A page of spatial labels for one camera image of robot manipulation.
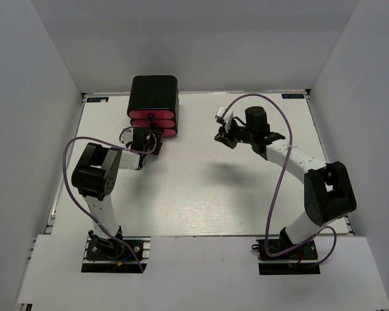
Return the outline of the black pink drawer cabinet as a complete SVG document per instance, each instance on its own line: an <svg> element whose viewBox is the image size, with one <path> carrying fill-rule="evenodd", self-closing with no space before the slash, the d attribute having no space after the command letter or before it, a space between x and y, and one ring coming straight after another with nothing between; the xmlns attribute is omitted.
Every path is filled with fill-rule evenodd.
<svg viewBox="0 0 389 311"><path fill-rule="evenodd" d="M132 80L127 115L132 126L174 137L178 133L178 80L173 75L139 75Z"/></svg>

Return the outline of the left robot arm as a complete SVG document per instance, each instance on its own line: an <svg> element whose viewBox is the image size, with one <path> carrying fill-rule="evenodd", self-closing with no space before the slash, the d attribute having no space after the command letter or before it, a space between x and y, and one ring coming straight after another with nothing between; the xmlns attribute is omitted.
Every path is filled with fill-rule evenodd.
<svg viewBox="0 0 389 311"><path fill-rule="evenodd" d="M120 170L142 170L147 156L158 156L163 134L144 127L130 127L132 140L114 146L91 139L71 176L71 184L85 199L93 220L90 237L104 239L102 251L111 259L123 254L122 229L116 220L111 194Z"/></svg>

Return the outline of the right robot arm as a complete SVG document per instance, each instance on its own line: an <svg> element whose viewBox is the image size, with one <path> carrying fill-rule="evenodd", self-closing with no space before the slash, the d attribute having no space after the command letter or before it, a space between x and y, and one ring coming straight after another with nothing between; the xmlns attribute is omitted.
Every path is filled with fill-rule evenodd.
<svg viewBox="0 0 389 311"><path fill-rule="evenodd" d="M303 251L306 240L356 209L348 171L343 163L317 160L271 131L264 108L247 108L245 115L246 122L240 126L232 111L219 107L215 119L220 128L215 140L231 149L239 143L248 144L256 154L303 184L304 211L279 234L280 252L293 259Z"/></svg>

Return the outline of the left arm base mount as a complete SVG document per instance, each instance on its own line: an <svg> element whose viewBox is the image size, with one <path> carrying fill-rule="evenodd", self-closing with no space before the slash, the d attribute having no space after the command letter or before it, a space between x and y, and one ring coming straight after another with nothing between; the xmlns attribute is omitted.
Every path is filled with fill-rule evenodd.
<svg viewBox="0 0 389 311"><path fill-rule="evenodd" d="M100 239L88 232L82 260L82 273L143 273L150 255L150 237L123 237L136 254L112 239Z"/></svg>

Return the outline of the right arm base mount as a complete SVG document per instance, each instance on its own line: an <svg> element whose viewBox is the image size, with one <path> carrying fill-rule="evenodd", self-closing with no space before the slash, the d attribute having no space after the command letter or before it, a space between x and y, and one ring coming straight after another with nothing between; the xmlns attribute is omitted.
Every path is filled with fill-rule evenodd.
<svg viewBox="0 0 389 311"><path fill-rule="evenodd" d="M318 253L314 241L279 257L269 257L265 240L256 240L251 249L257 253L260 275L319 275Z"/></svg>

